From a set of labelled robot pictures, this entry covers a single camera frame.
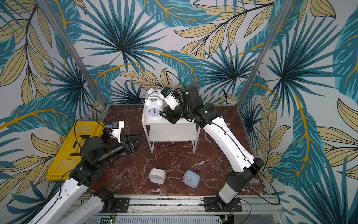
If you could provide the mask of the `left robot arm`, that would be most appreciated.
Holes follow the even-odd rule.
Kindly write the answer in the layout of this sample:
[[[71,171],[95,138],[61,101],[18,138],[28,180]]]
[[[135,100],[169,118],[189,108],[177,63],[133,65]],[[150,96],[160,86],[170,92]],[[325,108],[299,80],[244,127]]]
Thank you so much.
[[[54,197],[38,212],[31,224],[82,224],[103,209],[113,208],[114,195],[99,190],[75,212],[67,217],[64,214],[73,203],[90,188],[103,173],[103,165],[120,155],[136,152],[145,140],[145,135],[123,135],[111,145],[105,144],[101,137],[87,139],[81,147],[81,161],[70,171],[69,178],[60,187]]]

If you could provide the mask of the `white chrome twin-bell alarm clock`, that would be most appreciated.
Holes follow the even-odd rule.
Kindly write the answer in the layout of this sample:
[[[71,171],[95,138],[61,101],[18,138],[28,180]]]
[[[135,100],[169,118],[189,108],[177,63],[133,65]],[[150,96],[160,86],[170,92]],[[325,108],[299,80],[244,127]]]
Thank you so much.
[[[164,101],[161,98],[161,91],[162,91],[162,89],[154,90],[153,97],[154,97],[154,102],[156,103],[156,105],[158,105],[159,107],[164,107]]]

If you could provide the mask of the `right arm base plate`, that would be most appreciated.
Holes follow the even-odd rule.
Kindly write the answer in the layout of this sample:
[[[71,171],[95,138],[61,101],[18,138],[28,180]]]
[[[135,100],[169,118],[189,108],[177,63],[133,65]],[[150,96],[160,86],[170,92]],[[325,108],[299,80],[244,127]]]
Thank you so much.
[[[242,212],[239,198],[234,198],[231,202],[225,203],[219,197],[204,197],[205,212]]]

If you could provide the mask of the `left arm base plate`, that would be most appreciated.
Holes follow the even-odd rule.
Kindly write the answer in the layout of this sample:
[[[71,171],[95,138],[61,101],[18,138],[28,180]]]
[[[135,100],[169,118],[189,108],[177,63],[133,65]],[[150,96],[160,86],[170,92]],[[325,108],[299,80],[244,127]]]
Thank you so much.
[[[99,212],[104,213],[127,213],[130,199],[127,197],[113,198],[104,203],[103,209]]]

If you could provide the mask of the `white matte twin-bell alarm clock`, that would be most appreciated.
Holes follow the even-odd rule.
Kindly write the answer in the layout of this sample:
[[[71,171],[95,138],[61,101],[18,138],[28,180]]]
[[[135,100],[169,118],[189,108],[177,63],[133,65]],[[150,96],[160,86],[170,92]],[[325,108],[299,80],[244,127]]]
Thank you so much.
[[[162,119],[161,115],[159,114],[164,110],[164,107],[159,107],[154,102],[153,92],[154,88],[149,88],[147,91],[147,99],[145,100],[145,116],[150,120],[159,120]]]

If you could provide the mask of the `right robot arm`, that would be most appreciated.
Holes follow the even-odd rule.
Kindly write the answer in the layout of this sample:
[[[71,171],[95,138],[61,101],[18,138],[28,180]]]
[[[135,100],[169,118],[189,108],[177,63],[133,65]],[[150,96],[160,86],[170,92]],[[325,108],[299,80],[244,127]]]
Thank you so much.
[[[214,104],[204,104],[197,87],[184,86],[178,91],[164,88],[159,96],[166,107],[160,115],[172,124],[180,118],[200,126],[217,143],[231,164],[232,171],[226,183],[211,204],[219,211],[234,208],[233,200],[259,173],[264,162],[255,158],[229,130],[224,118]]]

